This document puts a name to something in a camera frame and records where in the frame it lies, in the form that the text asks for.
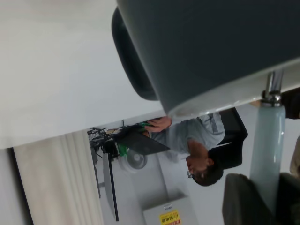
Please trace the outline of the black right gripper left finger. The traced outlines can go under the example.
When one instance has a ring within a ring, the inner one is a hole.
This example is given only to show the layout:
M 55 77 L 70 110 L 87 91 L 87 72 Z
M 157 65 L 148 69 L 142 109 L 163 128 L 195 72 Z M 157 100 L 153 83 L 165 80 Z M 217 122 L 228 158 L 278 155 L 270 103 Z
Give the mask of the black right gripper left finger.
M 222 214 L 225 225 L 276 223 L 254 184 L 242 174 L 230 173 L 226 176 Z

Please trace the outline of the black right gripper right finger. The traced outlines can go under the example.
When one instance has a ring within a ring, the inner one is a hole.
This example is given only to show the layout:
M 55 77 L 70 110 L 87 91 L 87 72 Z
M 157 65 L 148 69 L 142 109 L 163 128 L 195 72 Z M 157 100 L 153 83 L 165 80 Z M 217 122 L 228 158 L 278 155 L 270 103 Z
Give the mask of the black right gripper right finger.
M 277 220 L 282 225 L 300 224 L 300 180 L 285 172 L 279 179 Z

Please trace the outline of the man's bare hand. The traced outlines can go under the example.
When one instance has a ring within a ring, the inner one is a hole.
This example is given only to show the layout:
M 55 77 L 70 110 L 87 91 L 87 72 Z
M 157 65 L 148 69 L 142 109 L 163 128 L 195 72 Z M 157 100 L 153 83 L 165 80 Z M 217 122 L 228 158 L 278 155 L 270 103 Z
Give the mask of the man's bare hand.
M 159 133 L 171 126 L 172 120 L 169 117 L 161 117 L 148 121 L 149 125 L 145 129 L 151 133 Z

